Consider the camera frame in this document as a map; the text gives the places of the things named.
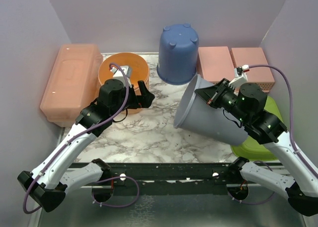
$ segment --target orange bowl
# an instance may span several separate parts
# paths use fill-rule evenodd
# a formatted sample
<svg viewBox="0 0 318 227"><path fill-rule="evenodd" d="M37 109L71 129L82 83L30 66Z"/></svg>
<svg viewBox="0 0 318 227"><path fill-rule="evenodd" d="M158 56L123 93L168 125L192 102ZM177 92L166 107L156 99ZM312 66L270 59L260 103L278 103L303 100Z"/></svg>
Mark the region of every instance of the orange bowl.
<svg viewBox="0 0 318 227"><path fill-rule="evenodd" d="M132 74L130 77L131 84L134 85L136 95L141 95L138 81L143 80L146 87L149 89L149 67L147 62L137 54L134 53L117 53L107 58L99 67L98 80L99 84L103 85L106 80L113 78L113 73L109 70L109 64L116 63L120 66L130 66L132 68ZM128 114L135 114L142 109L129 109Z"/></svg>

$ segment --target blue trash can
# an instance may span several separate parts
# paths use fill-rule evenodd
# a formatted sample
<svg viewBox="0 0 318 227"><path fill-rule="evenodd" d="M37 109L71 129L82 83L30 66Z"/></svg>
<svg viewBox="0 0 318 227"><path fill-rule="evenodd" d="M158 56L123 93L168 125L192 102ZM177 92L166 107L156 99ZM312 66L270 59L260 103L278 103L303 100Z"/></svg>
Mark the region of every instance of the blue trash can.
<svg viewBox="0 0 318 227"><path fill-rule="evenodd" d="M196 74L199 38L190 24L163 28L157 73L168 84L186 84Z"/></svg>

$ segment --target marble tabletop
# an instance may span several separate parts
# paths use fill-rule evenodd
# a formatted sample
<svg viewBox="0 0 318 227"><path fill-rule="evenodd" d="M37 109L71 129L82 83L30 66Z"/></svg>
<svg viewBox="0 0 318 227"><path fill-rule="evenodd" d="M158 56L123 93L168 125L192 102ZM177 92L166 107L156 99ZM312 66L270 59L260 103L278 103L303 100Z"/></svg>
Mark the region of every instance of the marble tabletop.
<svg viewBox="0 0 318 227"><path fill-rule="evenodd" d="M170 85L157 75L157 54L140 54L150 68L150 92L155 100L149 109L113 123L87 146L76 162L232 162L228 144L173 127L180 99L187 85ZM103 54L106 59L110 54Z"/></svg>

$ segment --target wall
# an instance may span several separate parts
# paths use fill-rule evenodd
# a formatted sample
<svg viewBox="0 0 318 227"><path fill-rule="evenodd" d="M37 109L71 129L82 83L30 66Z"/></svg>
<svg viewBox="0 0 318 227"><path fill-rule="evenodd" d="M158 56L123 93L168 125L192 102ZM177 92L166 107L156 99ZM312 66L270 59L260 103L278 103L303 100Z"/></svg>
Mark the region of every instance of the wall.
<svg viewBox="0 0 318 227"><path fill-rule="evenodd" d="M23 227L16 180L55 147L60 128L39 110L59 46L70 40L49 0L0 0L0 225Z"/></svg>
<svg viewBox="0 0 318 227"><path fill-rule="evenodd" d="M261 43L270 64L288 77L294 98L295 139L318 165L317 79L318 79L317 0L286 0L281 12ZM289 98L283 79L274 72L272 95L284 121L288 122Z"/></svg>
<svg viewBox="0 0 318 227"><path fill-rule="evenodd" d="M189 22L201 46L258 46L285 0L50 0L74 43L157 52L162 28Z"/></svg>

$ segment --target green tray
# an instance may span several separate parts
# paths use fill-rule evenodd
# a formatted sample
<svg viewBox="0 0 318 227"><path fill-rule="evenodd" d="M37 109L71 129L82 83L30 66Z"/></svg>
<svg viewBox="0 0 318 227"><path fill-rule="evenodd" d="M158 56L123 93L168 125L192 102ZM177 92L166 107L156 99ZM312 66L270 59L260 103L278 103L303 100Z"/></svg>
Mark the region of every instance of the green tray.
<svg viewBox="0 0 318 227"><path fill-rule="evenodd" d="M283 121L275 100L270 96L267 97L265 110L275 114L280 120ZM263 145L258 144L258 142L250 136L248 136L245 142L241 145L231 146L231 149L235 156L242 156L249 160L277 160L277 157L275 157L274 154L267 150Z"/></svg>

